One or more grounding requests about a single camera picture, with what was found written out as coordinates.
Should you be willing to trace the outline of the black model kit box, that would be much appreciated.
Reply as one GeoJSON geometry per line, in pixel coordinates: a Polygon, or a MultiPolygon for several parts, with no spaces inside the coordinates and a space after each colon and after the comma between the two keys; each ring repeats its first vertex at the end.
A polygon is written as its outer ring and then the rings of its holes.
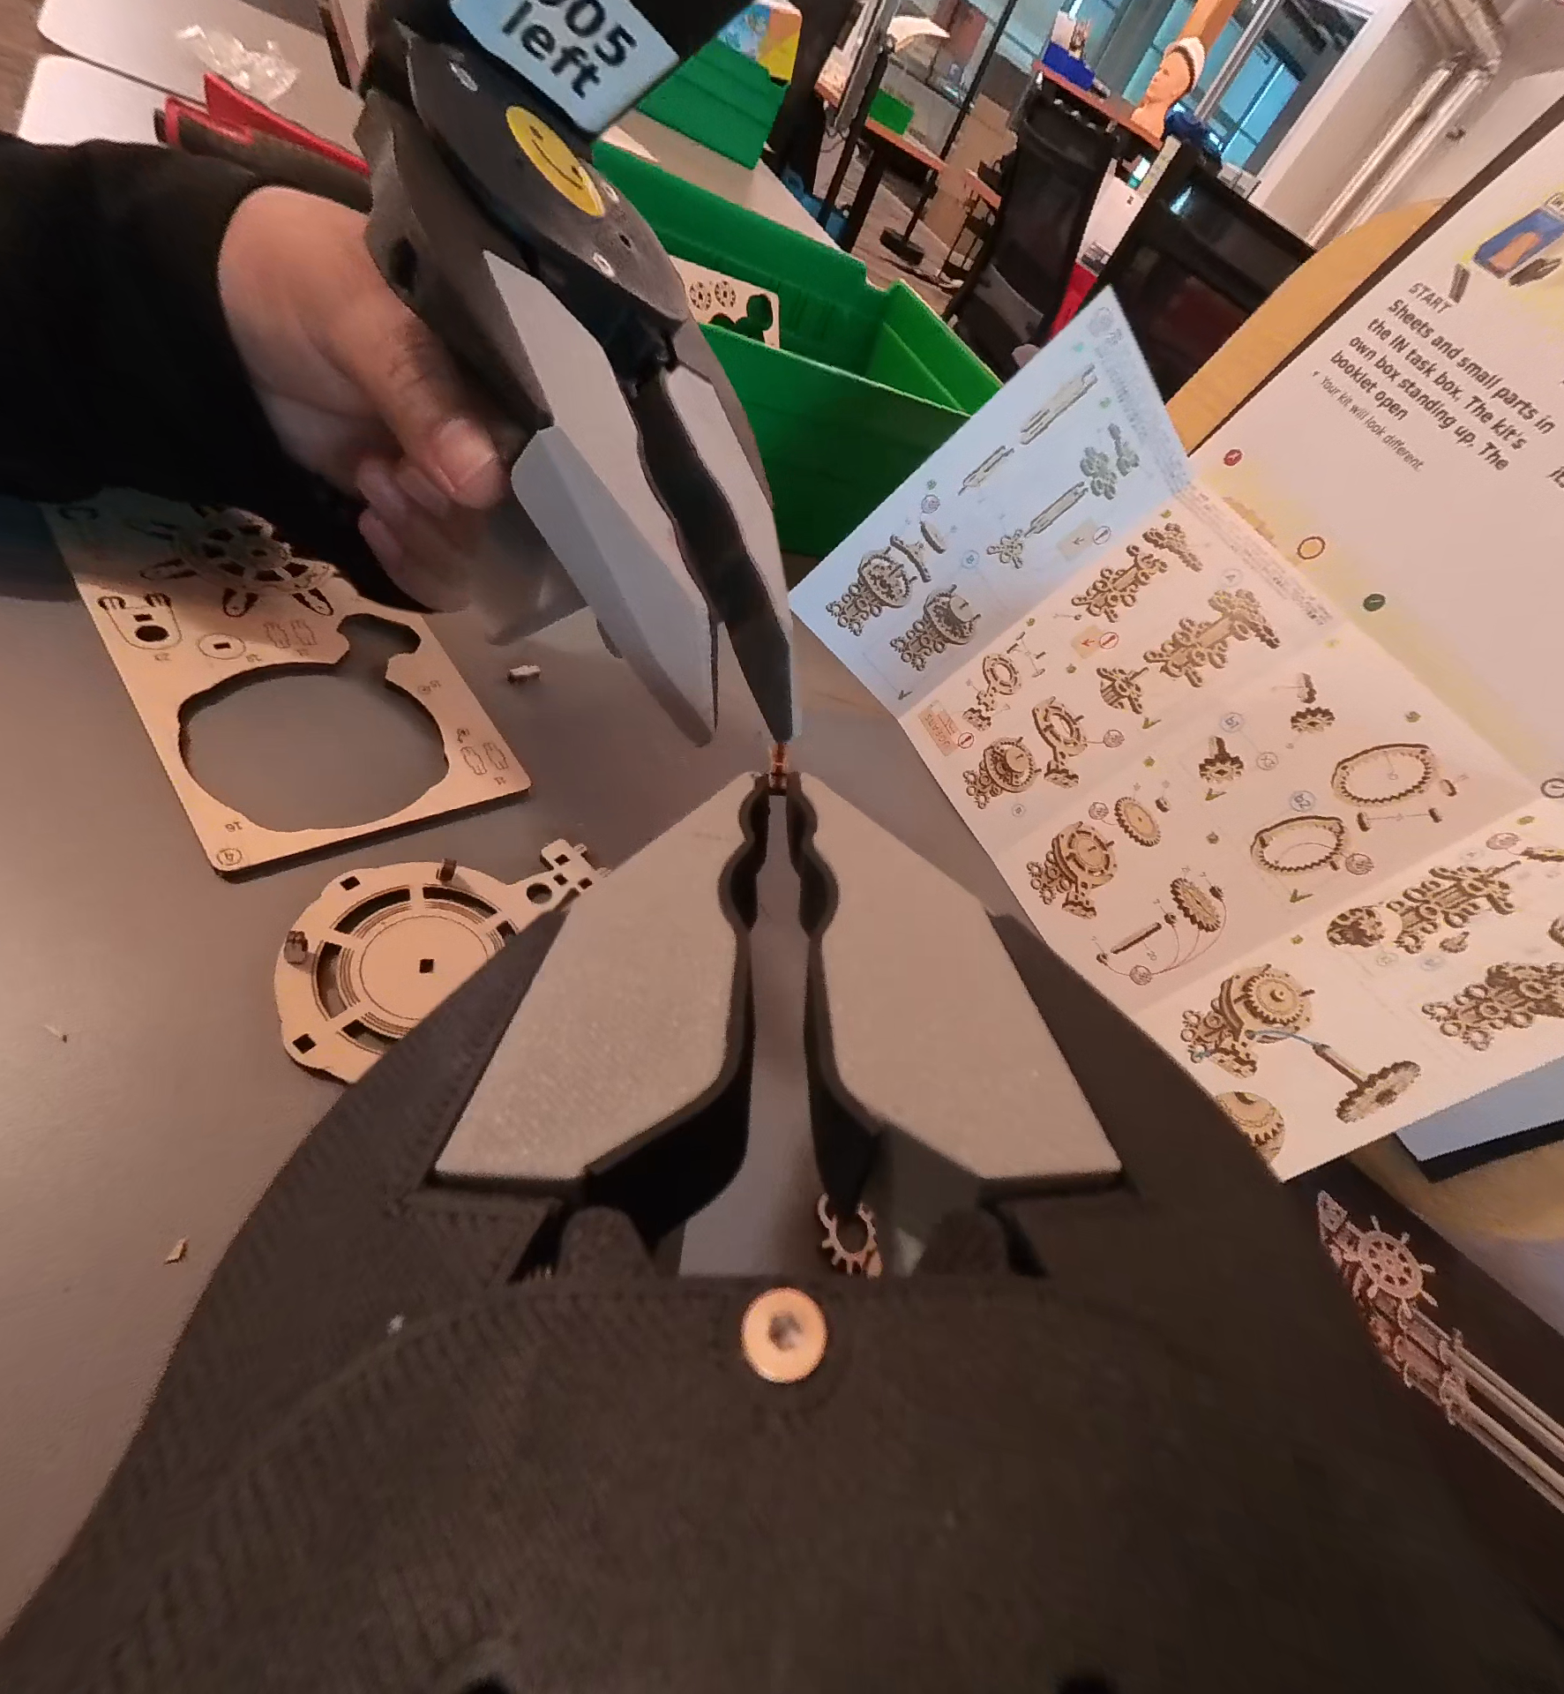
{"type": "Polygon", "coordinates": [[[1564,1630],[1564,1335],[1351,1160],[1285,1190],[1473,1531],[1564,1630]]]}

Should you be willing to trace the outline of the large green plastic bin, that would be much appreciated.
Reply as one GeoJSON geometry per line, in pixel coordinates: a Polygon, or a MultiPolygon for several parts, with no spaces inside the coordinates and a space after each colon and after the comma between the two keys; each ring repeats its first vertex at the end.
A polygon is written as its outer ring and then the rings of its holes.
{"type": "Polygon", "coordinates": [[[922,298],[823,241],[606,141],[601,171],[675,259],[777,296],[781,342],[710,324],[768,476],[784,550],[823,557],[999,391],[922,298]]]}

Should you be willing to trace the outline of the tan mannequin head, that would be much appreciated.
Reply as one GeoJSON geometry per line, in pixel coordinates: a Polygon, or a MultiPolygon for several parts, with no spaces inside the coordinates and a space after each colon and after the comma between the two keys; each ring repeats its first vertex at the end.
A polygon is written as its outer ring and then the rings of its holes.
{"type": "Polygon", "coordinates": [[[1167,142],[1174,107],[1199,86],[1210,51],[1238,6],[1238,1],[1195,1],[1180,31],[1164,45],[1128,119],[1132,132],[1153,149],[1167,142]]]}

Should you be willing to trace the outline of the black chair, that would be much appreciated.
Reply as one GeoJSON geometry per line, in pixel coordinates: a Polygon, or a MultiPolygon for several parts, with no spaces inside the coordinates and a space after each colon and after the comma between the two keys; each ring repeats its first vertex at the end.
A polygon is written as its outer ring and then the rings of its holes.
{"type": "Polygon", "coordinates": [[[1022,347],[1047,343],[1116,148],[1116,130],[1072,100],[1042,98],[1022,116],[996,222],[948,308],[999,379],[1022,347]]]}

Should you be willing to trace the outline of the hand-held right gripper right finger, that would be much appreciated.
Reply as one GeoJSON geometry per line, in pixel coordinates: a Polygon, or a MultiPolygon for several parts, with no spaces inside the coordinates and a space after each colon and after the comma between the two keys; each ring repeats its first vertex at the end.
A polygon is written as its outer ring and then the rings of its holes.
{"type": "Polygon", "coordinates": [[[982,899],[816,776],[791,778],[788,827],[834,1212],[934,1224],[1116,1183],[1123,1162],[982,899]]]}

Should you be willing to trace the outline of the punched-out wooden sheet frame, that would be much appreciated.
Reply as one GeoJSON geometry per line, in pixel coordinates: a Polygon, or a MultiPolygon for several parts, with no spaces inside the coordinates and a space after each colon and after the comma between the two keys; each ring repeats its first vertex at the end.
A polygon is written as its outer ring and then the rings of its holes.
{"type": "Polygon", "coordinates": [[[420,613],[366,596],[336,564],[297,553],[233,506],[104,490],[39,513],[177,799],[221,876],[293,860],[348,839],[419,829],[523,795],[532,778],[420,613]],[[405,635],[383,684],[435,726],[443,772],[408,804],[325,827],[272,827],[217,797],[186,753],[191,705],[258,677],[330,670],[346,624],[405,635]]]}

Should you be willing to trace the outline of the colourful box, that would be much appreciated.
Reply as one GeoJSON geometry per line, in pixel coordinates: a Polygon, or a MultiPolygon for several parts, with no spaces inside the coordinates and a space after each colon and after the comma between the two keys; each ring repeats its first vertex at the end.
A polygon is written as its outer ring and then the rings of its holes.
{"type": "Polygon", "coordinates": [[[719,40],[774,81],[791,82],[802,29],[804,13],[796,3],[751,1],[719,31],[719,40]]]}

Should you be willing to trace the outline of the white paper sheet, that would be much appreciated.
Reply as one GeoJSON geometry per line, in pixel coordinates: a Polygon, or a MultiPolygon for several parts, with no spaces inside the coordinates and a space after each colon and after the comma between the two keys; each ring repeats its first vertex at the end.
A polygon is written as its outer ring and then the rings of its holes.
{"type": "Polygon", "coordinates": [[[48,1],[36,19],[50,47],[34,65],[16,133],[37,144],[154,144],[168,95],[203,98],[205,38],[276,52],[293,81],[274,109],[346,144],[357,98],[339,82],[327,40],[292,19],[242,1],[48,1]]]}

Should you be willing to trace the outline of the white instruction card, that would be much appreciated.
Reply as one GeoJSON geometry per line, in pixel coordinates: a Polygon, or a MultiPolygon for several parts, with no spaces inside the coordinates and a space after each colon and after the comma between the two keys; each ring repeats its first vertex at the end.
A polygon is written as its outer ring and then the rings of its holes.
{"type": "Polygon", "coordinates": [[[1564,95],[1195,462],[1538,793],[1564,799],[1564,95]]]}

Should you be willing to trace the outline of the round wooden model assembly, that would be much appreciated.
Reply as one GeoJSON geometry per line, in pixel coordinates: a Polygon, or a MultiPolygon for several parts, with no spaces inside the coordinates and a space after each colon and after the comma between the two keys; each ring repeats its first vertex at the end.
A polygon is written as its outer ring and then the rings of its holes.
{"type": "Polygon", "coordinates": [[[604,873],[563,838],[516,880],[456,857],[339,869],[290,922],[274,965],[286,1056],[359,1081],[532,922],[604,873]]]}

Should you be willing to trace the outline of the small wooden gear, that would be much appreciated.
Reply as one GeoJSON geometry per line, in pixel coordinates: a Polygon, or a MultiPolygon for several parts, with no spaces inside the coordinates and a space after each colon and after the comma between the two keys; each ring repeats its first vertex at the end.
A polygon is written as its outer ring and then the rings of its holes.
{"type": "Polygon", "coordinates": [[[872,1206],[858,1199],[849,1219],[837,1212],[832,1196],[821,1192],[816,1199],[819,1224],[819,1254],[830,1270],[848,1277],[879,1277],[883,1270],[878,1238],[878,1215],[872,1206]]]}

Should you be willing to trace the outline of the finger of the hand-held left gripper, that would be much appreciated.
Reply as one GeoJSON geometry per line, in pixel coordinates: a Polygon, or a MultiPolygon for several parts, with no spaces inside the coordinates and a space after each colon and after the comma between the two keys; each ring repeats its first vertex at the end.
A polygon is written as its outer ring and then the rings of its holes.
{"type": "Polygon", "coordinates": [[[542,280],[495,253],[484,261],[549,412],[514,460],[512,490],[618,656],[692,744],[708,744],[708,603],[648,478],[618,375],[542,280]]]}
{"type": "Polygon", "coordinates": [[[638,382],[648,478],[676,530],[708,624],[729,642],[774,744],[796,735],[793,610],[756,437],[705,328],[682,322],[638,382]]]}

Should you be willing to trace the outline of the folded instruction booklet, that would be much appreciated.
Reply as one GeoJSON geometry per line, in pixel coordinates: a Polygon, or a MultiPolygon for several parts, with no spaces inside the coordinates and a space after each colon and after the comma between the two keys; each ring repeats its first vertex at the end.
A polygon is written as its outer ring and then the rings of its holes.
{"type": "Polygon", "coordinates": [[[1206,490],[1116,298],[793,612],[1280,1175],[1564,1060],[1564,799],[1206,490]]]}

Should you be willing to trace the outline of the person's left forearm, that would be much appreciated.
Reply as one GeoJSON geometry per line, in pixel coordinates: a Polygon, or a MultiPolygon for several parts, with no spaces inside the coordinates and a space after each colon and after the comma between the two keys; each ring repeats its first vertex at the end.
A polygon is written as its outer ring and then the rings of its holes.
{"type": "Polygon", "coordinates": [[[0,132],[0,497],[142,490],[281,529],[348,515],[288,456],[225,319],[223,239],[260,190],[157,144],[0,132]]]}

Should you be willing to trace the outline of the red black hand tool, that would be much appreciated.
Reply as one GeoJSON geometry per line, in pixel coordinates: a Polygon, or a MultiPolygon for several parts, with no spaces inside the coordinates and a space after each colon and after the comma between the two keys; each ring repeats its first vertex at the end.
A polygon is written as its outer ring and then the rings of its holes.
{"type": "Polygon", "coordinates": [[[191,156],[240,163],[269,179],[318,190],[369,185],[369,165],[355,151],[277,114],[226,77],[205,70],[200,95],[166,93],[154,116],[157,141],[191,156]]]}

